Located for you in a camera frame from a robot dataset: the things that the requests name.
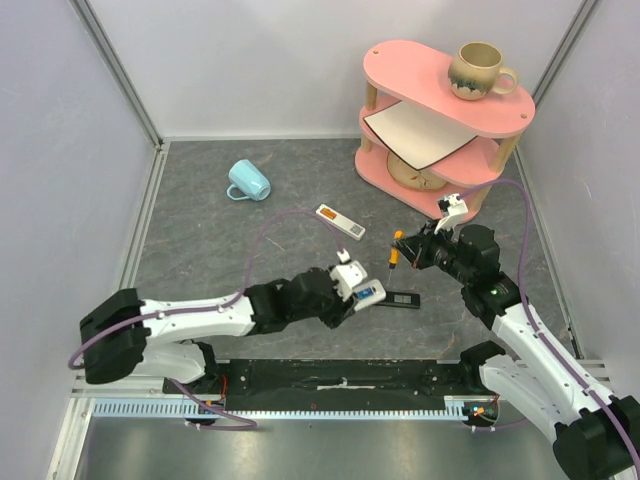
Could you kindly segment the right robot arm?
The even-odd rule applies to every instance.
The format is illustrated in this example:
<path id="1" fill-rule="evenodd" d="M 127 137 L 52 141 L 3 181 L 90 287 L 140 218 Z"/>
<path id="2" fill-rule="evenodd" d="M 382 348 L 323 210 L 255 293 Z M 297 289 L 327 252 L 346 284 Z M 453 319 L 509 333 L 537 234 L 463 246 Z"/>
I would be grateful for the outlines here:
<path id="1" fill-rule="evenodd" d="M 457 280 L 466 308 L 525 363 L 492 342 L 462 353 L 458 381 L 515 407 L 550 442 L 570 479 L 639 476 L 639 403 L 617 397 L 551 334 L 519 286 L 500 266 L 493 230 L 468 225 L 458 235 L 427 223 L 396 239 L 413 268 L 437 267 Z"/>

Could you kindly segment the light blue mug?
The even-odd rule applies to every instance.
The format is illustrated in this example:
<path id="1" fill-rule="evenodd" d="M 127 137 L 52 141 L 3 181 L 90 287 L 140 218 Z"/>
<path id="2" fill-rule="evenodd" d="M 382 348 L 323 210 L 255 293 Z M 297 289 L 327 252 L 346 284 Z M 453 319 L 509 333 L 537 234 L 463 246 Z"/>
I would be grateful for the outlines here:
<path id="1" fill-rule="evenodd" d="M 233 201 L 263 201 L 271 193 L 271 184 L 248 159 L 237 161 L 229 170 L 227 197 Z"/>

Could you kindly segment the white remote blue batteries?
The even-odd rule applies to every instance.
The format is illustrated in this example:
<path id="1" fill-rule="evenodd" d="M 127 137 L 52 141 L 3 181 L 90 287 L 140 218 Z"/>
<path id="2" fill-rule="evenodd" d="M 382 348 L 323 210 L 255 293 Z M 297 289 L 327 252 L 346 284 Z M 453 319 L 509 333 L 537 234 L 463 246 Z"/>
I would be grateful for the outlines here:
<path id="1" fill-rule="evenodd" d="M 353 291 L 353 296 L 354 309 L 360 311 L 385 300 L 387 292 L 378 279 L 373 279 L 357 286 Z"/>

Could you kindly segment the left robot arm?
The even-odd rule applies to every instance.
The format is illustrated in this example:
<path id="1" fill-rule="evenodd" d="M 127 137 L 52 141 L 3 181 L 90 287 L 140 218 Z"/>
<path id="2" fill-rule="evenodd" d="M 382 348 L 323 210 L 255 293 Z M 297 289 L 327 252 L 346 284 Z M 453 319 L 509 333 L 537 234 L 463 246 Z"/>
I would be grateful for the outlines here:
<path id="1" fill-rule="evenodd" d="M 174 303 L 143 300 L 136 289 L 122 289 L 81 320 L 81 346 L 69 366 L 83 370 L 91 384 L 159 375 L 208 393 L 220 371 L 198 339 L 277 333 L 310 318 L 335 328 L 355 312 L 355 290 L 366 277 L 351 262 L 254 285 L 231 298 Z"/>

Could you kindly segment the orange handled screwdriver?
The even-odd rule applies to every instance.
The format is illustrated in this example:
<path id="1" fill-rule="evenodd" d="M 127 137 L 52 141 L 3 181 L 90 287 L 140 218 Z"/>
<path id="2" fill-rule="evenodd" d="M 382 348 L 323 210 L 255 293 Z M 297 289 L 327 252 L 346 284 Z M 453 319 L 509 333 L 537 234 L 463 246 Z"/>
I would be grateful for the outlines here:
<path id="1" fill-rule="evenodd" d="M 404 232 L 402 230 L 396 230 L 394 232 L 393 242 L 395 242 L 396 240 L 400 240 L 403 237 L 404 237 Z M 391 276 L 392 276 L 393 272 L 395 271 L 395 269 L 396 269 L 396 267 L 398 265 L 399 257 L 400 257 L 399 251 L 394 246 L 391 246 L 389 260 L 388 260 L 388 271 L 389 271 L 389 274 L 388 274 L 387 282 L 391 281 Z"/>

